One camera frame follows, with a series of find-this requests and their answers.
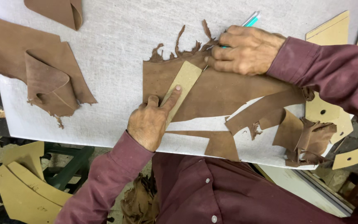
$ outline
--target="white work surface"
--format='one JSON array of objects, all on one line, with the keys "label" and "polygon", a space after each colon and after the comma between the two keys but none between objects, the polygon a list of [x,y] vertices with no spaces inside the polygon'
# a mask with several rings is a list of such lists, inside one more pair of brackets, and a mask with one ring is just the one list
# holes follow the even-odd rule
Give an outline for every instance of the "white work surface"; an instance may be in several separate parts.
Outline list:
[{"label": "white work surface", "polygon": [[[85,81],[98,104],[82,104],[71,117],[54,117],[27,103],[27,86],[0,75],[0,91],[11,136],[33,140],[112,147],[126,129],[131,112],[142,102],[142,61],[164,43],[163,57],[174,51],[177,34],[185,24],[179,49],[195,41],[206,43],[201,21],[206,19],[213,37],[231,24],[241,24],[254,11],[262,16],[258,28],[304,39],[307,32],[343,11],[350,10],[349,43],[358,36],[358,0],[82,0],[83,25],[74,31],[29,9],[23,0],[0,0],[0,18],[60,35],[68,41]],[[303,105],[290,106],[296,116]],[[168,130],[227,130],[224,117],[197,118],[172,123]],[[272,146],[276,127],[251,141],[249,130],[234,137],[242,161],[285,167],[285,149]],[[203,155],[208,139],[166,134],[158,151]],[[301,166],[299,169],[315,169]]]}]

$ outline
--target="man's right hand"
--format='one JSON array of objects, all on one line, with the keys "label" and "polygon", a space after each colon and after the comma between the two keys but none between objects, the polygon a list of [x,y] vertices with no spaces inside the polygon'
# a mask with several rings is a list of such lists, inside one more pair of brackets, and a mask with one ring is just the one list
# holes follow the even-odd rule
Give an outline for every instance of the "man's right hand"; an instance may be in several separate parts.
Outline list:
[{"label": "man's right hand", "polygon": [[286,38],[254,27],[230,26],[212,48],[206,63],[217,71],[243,75],[264,74],[270,68]]}]

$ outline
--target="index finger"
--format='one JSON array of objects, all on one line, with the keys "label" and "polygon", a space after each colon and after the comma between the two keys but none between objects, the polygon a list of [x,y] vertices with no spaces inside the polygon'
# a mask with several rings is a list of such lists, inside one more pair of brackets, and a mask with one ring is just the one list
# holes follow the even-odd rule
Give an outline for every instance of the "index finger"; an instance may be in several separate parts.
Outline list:
[{"label": "index finger", "polygon": [[161,106],[161,108],[170,112],[172,108],[176,105],[176,102],[178,101],[181,93],[182,93],[182,88],[180,85],[177,85],[173,89],[171,95],[168,97],[165,104]]}]

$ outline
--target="man's left hand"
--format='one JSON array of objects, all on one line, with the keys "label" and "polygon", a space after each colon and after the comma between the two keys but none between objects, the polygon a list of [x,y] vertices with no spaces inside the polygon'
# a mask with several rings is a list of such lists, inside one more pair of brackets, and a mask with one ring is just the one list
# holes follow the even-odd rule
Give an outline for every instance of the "man's left hand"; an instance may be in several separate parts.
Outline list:
[{"label": "man's left hand", "polygon": [[168,114],[175,106],[180,94],[181,87],[177,85],[161,107],[158,106],[158,96],[151,95],[148,103],[141,104],[129,117],[128,134],[145,149],[155,152],[165,133]]}]

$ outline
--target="leather piece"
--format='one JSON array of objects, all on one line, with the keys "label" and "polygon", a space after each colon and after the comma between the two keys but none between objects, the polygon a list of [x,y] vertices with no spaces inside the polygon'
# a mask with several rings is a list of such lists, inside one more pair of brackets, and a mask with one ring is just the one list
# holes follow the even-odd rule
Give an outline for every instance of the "leather piece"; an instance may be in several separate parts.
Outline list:
[{"label": "leather piece", "polygon": [[285,109],[285,118],[278,127],[272,145],[286,148],[286,166],[319,165],[329,161],[321,155],[335,132],[335,124],[298,119]]},{"label": "leather piece", "polygon": [[283,122],[286,112],[284,108],[276,109],[259,120],[261,130],[274,127]]},{"label": "leather piece", "polygon": [[[150,60],[143,62],[143,103],[147,103],[148,97],[152,94],[157,95],[160,101],[164,98],[184,61],[201,69],[206,67],[204,57],[210,55],[208,48],[217,44],[217,41],[211,38],[206,22],[203,22],[203,26],[210,41],[202,48],[199,42],[196,42],[192,51],[179,51],[176,47],[178,57],[171,54],[171,58],[166,61],[157,53],[157,49],[163,44],[153,49]],[[183,32],[184,27],[178,35],[177,44]],[[282,92],[292,87],[291,84],[264,75],[240,76],[234,73],[217,72],[209,67],[202,72],[172,122],[230,115],[251,99]]]},{"label": "leather piece", "polygon": [[24,0],[26,7],[73,30],[82,25],[81,0]]},{"label": "leather piece", "polygon": [[301,103],[305,103],[305,98],[301,89],[294,86],[289,90],[261,98],[228,120],[225,125],[231,134],[235,135],[239,130],[251,127],[273,110]]},{"label": "leather piece", "polygon": [[231,161],[240,162],[236,143],[229,131],[166,131],[166,133],[209,138],[204,155],[222,157]]},{"label": "leather piece", "polygon": [[53,116],[71,116],[77,100],[97,103],[67,42],[1,19],[0,73],[26,83],[29,102]]}]

